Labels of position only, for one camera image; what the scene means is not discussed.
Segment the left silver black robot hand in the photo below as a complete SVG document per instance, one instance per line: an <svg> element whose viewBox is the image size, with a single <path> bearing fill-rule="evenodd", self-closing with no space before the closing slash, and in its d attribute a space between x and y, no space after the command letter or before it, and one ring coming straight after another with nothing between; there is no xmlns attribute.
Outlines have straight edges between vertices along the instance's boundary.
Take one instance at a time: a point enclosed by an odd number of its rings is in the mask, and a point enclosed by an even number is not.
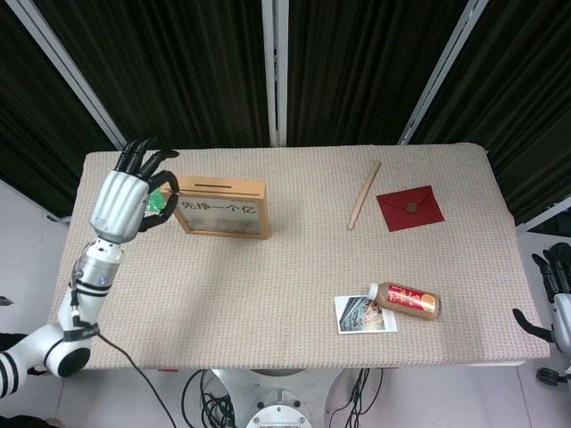
<svg viewBox="0 0 571 428"><path fill-rule="evenodd" d="M114 169L105 177L90 217L98 238L114 244L132 241L137 234L165 223L178 206L179 185L175 174L157 168L179 152L162 149L143 160L155 136L138 138L122 150ZM151 193L162 185L170 186L169 197L159 213L147 216Z"/></svg>

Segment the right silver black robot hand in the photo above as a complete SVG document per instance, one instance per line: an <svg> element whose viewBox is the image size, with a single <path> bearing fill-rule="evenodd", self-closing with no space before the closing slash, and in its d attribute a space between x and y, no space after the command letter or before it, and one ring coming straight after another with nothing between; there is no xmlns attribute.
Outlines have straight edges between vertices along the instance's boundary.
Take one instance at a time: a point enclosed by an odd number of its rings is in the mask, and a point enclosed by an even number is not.
<svg viewBox="0 0 571 428"><path fill-rule="evenodd" d="M570 244L556 243L542 255L533 253L540 269L543 287L550 304L550 329L531 324L520 309L512 309L517 324L528 334L554 343L570 358Z"/></svg>

